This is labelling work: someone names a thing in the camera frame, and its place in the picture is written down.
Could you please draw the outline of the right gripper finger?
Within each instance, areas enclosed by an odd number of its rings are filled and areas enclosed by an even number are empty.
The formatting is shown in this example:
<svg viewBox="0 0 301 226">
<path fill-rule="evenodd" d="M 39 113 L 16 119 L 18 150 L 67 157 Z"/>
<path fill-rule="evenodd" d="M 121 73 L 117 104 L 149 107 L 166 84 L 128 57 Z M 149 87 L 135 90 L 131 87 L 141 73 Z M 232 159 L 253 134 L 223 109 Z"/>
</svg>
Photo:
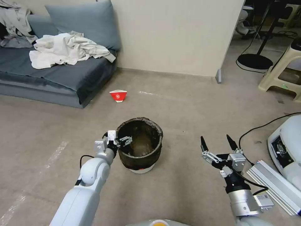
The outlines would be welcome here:
<svg viewBox="0 0 301 226">
<path fill-rule="evenodd" d="M 204 137 L 200 137 L 200 142 L 201 142 L 201 150 L 202 150 L 202 157 L 207 161 L 210 165 L 217 169 L 222 169 L 223 167 L 223 160 L 216 156 L 215 154 L 209 152 L 209 149 L 206 145 L 206 142 L 204 140 Z"/>
<path fill-rule="evenodd" d="M 226 135 L 230 148 L 232 149 L 233 153 L 240 153 L 243 154 L 243 150 L 238 147 L 236 142 L 227 134 Z"/>
</svg>

